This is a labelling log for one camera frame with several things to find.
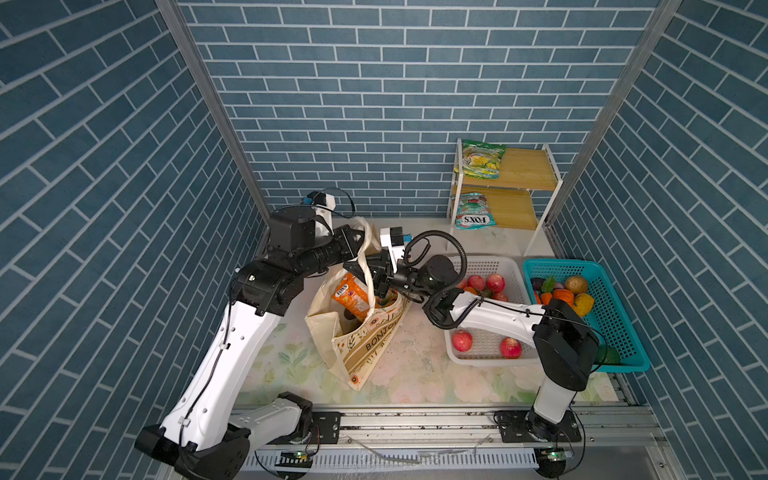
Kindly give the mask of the white plastic basket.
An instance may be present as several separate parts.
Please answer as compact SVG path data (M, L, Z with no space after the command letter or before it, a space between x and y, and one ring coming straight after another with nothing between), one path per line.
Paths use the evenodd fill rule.
M467 256L468 268L466 277L472 275L486 279L489 275L498 273L505 280L503 293L512 303L527 304L530 296L527 293L525 281L518 264L509 257L498 255L470 254ZM462 325L461 330L466 330L472 337L472 347L466 352L458 351L453 346L453 336L456 330L446 330L444 339L449 358L460 365L473 367L517 367L539 366L540 361L534 347L520 342L522 353L518 358L506 358L502 355L501 344L504 335L469 328Z

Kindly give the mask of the orange Fox's candy bag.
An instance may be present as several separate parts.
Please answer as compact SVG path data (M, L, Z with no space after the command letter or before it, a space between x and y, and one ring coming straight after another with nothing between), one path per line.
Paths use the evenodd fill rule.
M367 319L371 309L367 285L353 273L346 273L332 294L332 299L360 321Z

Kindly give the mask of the orange pumpkin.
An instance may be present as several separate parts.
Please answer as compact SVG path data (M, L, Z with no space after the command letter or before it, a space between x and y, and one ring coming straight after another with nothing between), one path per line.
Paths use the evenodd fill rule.
M575 294L568 289L556 289L553 291L553 298L561 300L568 305L573 305L575 301Z

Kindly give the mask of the brown potato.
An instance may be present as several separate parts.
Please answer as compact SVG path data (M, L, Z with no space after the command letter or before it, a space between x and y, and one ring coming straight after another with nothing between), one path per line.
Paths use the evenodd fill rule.
M581 275L574 275L565 280L564 286L574 295L578 295L588 292L589 282Z

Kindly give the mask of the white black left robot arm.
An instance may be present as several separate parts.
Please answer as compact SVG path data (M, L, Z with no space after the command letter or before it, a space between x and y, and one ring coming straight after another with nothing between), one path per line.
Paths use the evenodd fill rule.
M370 239L364 219L334 227L323 205L273 213L264 250L233 278L223 319L191 383L161 423L142 428L135 449L187 479L232 479L266 444L308 442L310 401L284 392L241 415L233 412L235 401L305 279L356 259Z

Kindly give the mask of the green yellow candy bag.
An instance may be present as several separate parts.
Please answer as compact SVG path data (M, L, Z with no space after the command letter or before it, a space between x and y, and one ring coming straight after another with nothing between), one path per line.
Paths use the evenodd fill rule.
M456 171L472 178L496 180L501 176L500 166L506 150L502 144L463 140Z

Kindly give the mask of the teal plastic basket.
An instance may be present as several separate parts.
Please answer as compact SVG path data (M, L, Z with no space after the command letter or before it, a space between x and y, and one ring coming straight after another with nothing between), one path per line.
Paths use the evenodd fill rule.
M597 331L599 342L614 347L621 356L620 365L596 365L598 372L642 373L650 367L648 355L623 307L605 269L596 262L573 259L527 259L523 262L527 291L533 299L531 279L535 277L564 283L574 275L589 282L588 294L595 299L591 312L584 317Z

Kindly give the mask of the red apple front left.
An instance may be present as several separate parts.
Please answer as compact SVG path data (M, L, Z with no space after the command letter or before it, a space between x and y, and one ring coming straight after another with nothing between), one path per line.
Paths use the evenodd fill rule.
M452 334L451 342L456 351L468 352L473 347L473 336L467 330L457 330Z

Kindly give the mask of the red apple back middle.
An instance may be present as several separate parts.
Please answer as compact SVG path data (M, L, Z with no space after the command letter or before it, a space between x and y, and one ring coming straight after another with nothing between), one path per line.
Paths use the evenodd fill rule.
M484 278L482 276L479 276L479 275L472 275L472 276L470 276L467 279L466 285L469 288L472 288L472 289L474 289L477 292L481 292L481 291L483 291L486 288Z

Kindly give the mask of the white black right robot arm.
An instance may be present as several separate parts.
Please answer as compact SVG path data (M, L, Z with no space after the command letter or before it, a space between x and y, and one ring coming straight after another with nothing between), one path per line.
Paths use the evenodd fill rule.
M347 261L344 268L374 289L391 289L421 302L434 326L442 330L469 327L512 338L536 350L545 379L526 416L536 438L553 441L572 400L586 389L599 346L594 330L573 309L559 300L547 305L524 305L486 299L458 287L469 260L459 253L434 255L418 266L393 262L387 251L366 257L367 264Z

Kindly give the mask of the green Fox's candy bag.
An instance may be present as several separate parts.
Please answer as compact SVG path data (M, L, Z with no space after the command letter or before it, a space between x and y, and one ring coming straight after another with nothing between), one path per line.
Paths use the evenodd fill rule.
M455 227L461 230L478 230L494 227L497 223L490 210L486 195L472 192L459 196Z

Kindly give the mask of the red apple back right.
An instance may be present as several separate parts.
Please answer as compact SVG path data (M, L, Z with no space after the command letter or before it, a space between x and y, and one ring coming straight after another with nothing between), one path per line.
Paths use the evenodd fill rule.
M506 280L502 275L493 273L486 278L485 285L493 293L502 293L506 288Z

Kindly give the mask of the green avocado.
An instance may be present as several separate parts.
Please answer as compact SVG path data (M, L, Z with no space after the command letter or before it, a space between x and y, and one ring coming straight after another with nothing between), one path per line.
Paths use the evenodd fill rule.
M621 356L614 347L601 344L598 346L598 350L595 358L595 364L596 365L620 365Z

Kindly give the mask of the yellow bell pepper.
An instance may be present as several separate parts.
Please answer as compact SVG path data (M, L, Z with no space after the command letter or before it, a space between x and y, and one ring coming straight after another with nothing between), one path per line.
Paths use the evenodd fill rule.
M595 299L588 293L577 294L574 298L572 308L579 317L586 317L595 304Z

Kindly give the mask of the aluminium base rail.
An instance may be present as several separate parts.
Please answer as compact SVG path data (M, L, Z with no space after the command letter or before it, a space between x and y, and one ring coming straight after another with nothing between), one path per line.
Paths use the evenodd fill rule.
M279 399L223 420L220 436L167 427L137 446L186 479L680 479L651 411L574 406L551 439L520 405L315 406Z

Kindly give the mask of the cream canvas grocery bag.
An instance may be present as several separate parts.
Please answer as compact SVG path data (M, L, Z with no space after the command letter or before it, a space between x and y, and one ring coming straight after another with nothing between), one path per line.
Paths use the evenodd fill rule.
M349 226L364 232L359 259L367 280L370 279L365 256L379 253L381 246L371 225L361 217L353 218ZM332 299L343 276L348 273L334 266L319 287L305 318L315 346L330 372L348 387L361 390L389 346L404 318L410 302L393 290L381 300L367 286L371 309L367 319L360 321Z

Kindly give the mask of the white wooden two-tier shelf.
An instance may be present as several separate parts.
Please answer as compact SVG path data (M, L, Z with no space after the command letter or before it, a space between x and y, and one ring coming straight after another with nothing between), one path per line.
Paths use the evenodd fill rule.
M544 221L550 213L563 185L552 150L545 144L539 149L508 147L501 157L499 176L481 179L467 174L464 165L466 141L456 140L454 173L448 197L447 218L455 226L460 196L481 193L486 196L496 226L526 230L528 243L520 249L524 257L540 252L537 242L544 239Z

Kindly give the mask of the red apple front right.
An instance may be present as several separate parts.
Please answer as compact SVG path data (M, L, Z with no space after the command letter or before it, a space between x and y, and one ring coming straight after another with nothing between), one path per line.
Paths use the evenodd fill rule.
M507 359L518 359L521 357L523 352L521 342L509 337L501 341L499 350L501 355Z

